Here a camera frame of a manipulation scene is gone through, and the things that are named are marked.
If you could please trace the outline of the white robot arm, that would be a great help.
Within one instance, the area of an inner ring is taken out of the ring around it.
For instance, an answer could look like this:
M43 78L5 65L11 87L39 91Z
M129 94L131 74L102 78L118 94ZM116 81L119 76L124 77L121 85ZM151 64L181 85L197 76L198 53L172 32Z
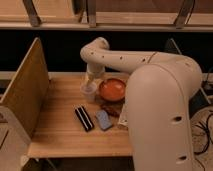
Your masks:
M165 52L112 51L102 37L80 56L91 80L106 68L130 75L125 112L135 171L193 171L189 100L201 87L198 63Z

